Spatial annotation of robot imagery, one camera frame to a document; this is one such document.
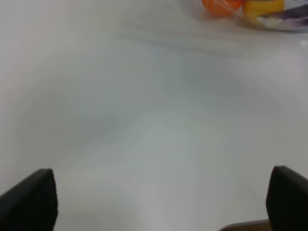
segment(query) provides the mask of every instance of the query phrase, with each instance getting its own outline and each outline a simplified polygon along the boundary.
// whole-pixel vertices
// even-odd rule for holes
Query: white table
[[[121,36],[133,4],[1,2],[0,193],[53,168],[57,231],[267,218],[272,168],[308,176],[305,35],[264,58],[195,52]]]

